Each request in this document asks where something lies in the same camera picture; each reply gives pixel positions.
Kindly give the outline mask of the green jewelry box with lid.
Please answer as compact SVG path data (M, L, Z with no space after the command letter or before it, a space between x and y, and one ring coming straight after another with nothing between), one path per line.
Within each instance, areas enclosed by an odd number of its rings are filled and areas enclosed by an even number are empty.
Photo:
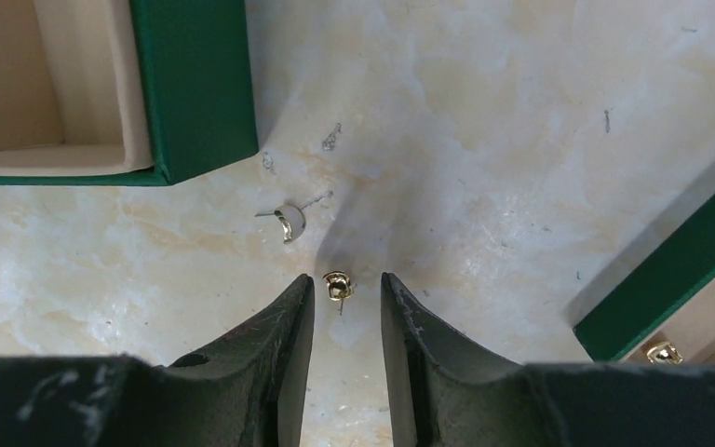
M241 1L0 1L0 185L167 186L259 149Z

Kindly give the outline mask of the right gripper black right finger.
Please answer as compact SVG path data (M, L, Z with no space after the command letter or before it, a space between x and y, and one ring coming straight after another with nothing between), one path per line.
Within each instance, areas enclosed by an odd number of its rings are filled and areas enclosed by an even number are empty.
M715 446L715 366L519 364L381 278L397 446Z

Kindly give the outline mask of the gold stud earring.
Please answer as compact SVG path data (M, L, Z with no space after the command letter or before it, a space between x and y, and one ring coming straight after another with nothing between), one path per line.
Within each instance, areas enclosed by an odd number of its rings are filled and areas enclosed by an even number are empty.
M344 312L344 303L354 294L351 278L344 271L331 271L323 276L329 299L339 303L339 315Z
M677 365L683 363L683 356L670 341L650 344L643 351L645 357L652 364Z

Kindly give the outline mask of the green compartment jewelry tray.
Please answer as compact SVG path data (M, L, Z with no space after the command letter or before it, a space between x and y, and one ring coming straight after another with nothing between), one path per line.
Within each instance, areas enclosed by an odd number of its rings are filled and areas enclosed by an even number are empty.
M617 361L715 278L715 194L585 317L573 333L589 357Z

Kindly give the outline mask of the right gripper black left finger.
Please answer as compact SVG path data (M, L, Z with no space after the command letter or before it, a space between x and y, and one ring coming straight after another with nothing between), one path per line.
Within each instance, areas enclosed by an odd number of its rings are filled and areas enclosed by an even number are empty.
M168 366L124 354L0 357L0 446L296 446L314 298L300 275Z

